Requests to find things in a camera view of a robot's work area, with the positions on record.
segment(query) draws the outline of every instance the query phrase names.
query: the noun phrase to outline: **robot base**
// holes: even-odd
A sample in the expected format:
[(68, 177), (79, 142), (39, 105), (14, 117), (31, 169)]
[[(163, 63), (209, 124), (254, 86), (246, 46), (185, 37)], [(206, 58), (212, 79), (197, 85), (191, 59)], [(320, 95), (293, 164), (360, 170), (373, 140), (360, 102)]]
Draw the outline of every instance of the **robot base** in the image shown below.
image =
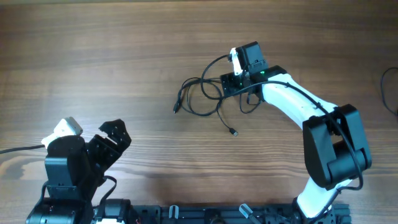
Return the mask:
[[(133, 206), (139, 218), (134, 224), (291, 224), (303, 223), (295, 218), (292, 204), (269, 204), (251, 207), (246, 218), (239, 207), (171, 207)], [(315, 224), (350, 224), (349, 206), (335, 204)]]

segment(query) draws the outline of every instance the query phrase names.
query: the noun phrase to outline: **white plastic part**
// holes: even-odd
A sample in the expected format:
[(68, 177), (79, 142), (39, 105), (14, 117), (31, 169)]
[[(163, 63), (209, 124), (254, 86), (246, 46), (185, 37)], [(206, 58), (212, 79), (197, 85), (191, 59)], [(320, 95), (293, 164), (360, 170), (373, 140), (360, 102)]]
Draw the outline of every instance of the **white plastic part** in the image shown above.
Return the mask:
[(326, 190), (323, 187), (319, 187), (310, 178), (304, 191), (297, 197), (297, 204), (307, 218), (313, 218), (327, 205), (329, 199), (332, 198), (338, 188), (347, 186), (350, 182), (351, 180), (348, 179), (337, 184), (334, 189)]
[[(306, 89), (297, 84), (289, 74), (279, 74), (268, 79), (269, 81), (280, 81), (289, 83), (319, 102), (327, 112), (334, 111), (337, 107), (333, 103), (326, 102), (319, 97), (313, 95)], [(290, 117), (301, 129), (303, 128), (303, 121), (308, 120), (312, 116), (323, 116), (324, 112), (318, 109), (306, 97), (292, 88), (280, 84), (265, 84), (262, 86), (262, 94), (264, 99), (269, 104), (278, 107), (288, 117)], [(346, 186), (351, 180), (345, 180), (336, 185), (334, 189), (326, 190), (319, 187), (310, 178), (305, 186), (304, 191), (297, 197), (297, 203), (307, 218), (317, 216), (321, 210), (327, 205), (332, 198), (337, 188)]]
[(101, 221), (97, 221), (96, 224), (124, 224), (124, 221), (119, 223), (116, 218), (103, 218)]
[[(319, 102), (327, 112), (334, 110), (333, 103), (328, 103), (319, 97), (313, 95), (306, 89), (297, 84), (289, 74), (279, 74), (268, 79), (269, 81), (286, 82), (304, 91), (315, 101)], [(262, 94), (269, 104), (278, 107), (288, 117), (290, 117), (301, 129), (303, 121), (308, 120), (311, 116), (322, 116), (324, 113), (311, 103), (306, 97), (299, 92), (280, 84), (264, 84), (262, 86)]]
[(54, 128), (54, 133), (43, 138), (42, 144), (47, 148), (49, 144), (56, 140), (59, 137), (69, 136), (69, 135), (81, 135), (83, 133), (83, 129), (76, 122), (76, 120), (72, 117), (63, 118), (57, 126)]
[(229, 56), (232, 60), (232, 64), (234, 66), (234, 74), (235, 75), (240, 75), (242, 74), (243, 70), (241, 68), (241, 64), (239, 63), (239, 59), (238, 59), (238, 53), (236, 52), (235, 48), (232, 48)]
[(245, 218), (249, 218), (250, 214), (253, 213), (251, 208), (248, 205), (246, 205), (245, 203), (243, 203), (243, 204), (241, 204), (241, 206), (239, 206), (239, 211), (242, 213), (242, 215)]

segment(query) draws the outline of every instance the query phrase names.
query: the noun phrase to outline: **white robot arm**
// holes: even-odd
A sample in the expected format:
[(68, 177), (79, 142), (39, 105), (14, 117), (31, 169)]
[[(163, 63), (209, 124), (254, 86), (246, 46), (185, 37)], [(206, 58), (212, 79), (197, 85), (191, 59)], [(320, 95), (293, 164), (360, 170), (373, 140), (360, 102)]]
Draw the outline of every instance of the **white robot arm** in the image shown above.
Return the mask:
[[(257, 42), (231, 49), (228, 59), (233, 63), (234, 72), (220, 77), (225, 95), (237, 94), (239, 90), (256, 83), (288, 83), (266, 83), (249, 92), (279, 108), (303, 130), (305, 164), (310, 178), (304, 191), (297, 197), (296, 204), (302, 216), (308, 220), (318, 217), (322, 211), (327, 212), (337, 191), (340, 192), (341, 187), (347, 186), (356, 177), (353, 164), (347, 165), (354, 158), (347, 156), (348, 150), (341, 147), (342, 142), (333, 144), (330, 139), (331, 133), (338, 133), (327, 121), (331, 116), (326, 117), (325, 112), (333, 114), (337, 123), (345, 127), (343, 129), (351, 138), (350, 144), (355, 149), (362, 171), (370, 167), (371, 157), (359, 113), (351, 105), (339, 108), (313, 95), (279, 66), (268, 68)], [(290, 86), (307, 94), (324, 110)]]
[[(289, 74), (279, 74), (271, 77), (269, 80), (286, 82), (304, 91), (315, 101), (319, 102), (329, 113), (337, 107), (333, 103), (326, 102), (297, 84)], [(267, 103), (276, 106), (290, 117), (301, 129), (303, 122), (312, 116), (323, 116), (316, 105), (311, 103), (306, 97), (297, 91), (278, 84), (268, 84), (262, 86), (262, 94)], [(297, 204), (307, 218), (316, 217), (334, 196), (338, 188), (346, 186), (351, 179), (344, 180), (333, 189), (326, 190), (319, 187), (311, 178), (308, 180), (304, 191), (297, 197)]]

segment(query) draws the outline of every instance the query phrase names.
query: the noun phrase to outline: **wooden table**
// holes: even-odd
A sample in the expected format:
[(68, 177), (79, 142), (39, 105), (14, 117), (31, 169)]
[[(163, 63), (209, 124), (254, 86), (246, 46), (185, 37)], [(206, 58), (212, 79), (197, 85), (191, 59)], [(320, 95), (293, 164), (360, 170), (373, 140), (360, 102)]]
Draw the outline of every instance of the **wooden table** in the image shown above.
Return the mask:
[[(112, 198), (135, 205), (290, 203), (308, 179), (302, 132), (271, 105), (241, 114), (238, 99), (201, 118), (172, 108), (182, 82), (232, 47), (258, 41), (324, 100), (360, 110), (373, 157), (360, 192), (344, 192), (353, 223), (398, 220), (398, 122), (379, 79), (398, 64), (394, 1), (136, 2), (0, 7), (1, 149), (40, 144), (73, 116), (88, 141), (121, 118), (131, 147), (107, 171)], [(230, 72), (225, 60), (208, 77)], [(398, 73), (386, 77), (397, 108)], [(193, 91), (193, 107), (216, 102)], [(0, 156), (0, 223), (22, 223), (47, 180), (46, 151)], [(100, 187), (98, 203), (111, 183)]]

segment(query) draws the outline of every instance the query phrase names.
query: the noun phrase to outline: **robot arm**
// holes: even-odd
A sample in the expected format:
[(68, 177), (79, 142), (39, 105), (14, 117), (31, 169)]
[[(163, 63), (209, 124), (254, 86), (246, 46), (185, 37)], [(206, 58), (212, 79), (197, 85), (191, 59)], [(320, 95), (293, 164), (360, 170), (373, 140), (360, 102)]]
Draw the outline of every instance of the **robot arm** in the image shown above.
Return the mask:
[[(130, 209), (129, 200), (106, 200), (105, 195), (97, 207), (91, 204), (96, 189), (105, 180), (114, 181), (116, 187), (116, 179), (104, 173), (131, 143), (120, 119), (103, 123), (99, 130), (107, 137), (96, 134), (85, 142), (80, 136), (82, 128), (69, 117), (62, 119), (54, 133), (42, 140), (48, 152), (44, 165), (49, 180), (44, 183), (42, 196), (27, 224), (135, 223), (136, 214)], [(49, 197), (44, 197), (45, 189)]]
[[(229, 61), (233, 63), (234, 72), (221, 76), (225, 95), (233, 95), (252, 84), (267, 81), (288, 83), (302, 90), (342, 125), (345, 134), (351, 138), (350, 144), (354, 146), (361, 171), (370, 168), (368, 143), (359, 113), (353, 106), (339, 108), (301, 87), (283, 68), (268, 68), (257, 42), (233, 48)], [(331, 134), (339, 133), (327, 121), (325, 113), (298, 91), (267, 83), (249, 90), (249, 93), (255, 93), (262, 101), (279, 108), (303, 130), (305, 165), (310, 178), (296, 203), (303, 217), (317, 217), (340, 187), (357, 178), (353, 158), (348, 156), (342, 141), (332, 143)]]

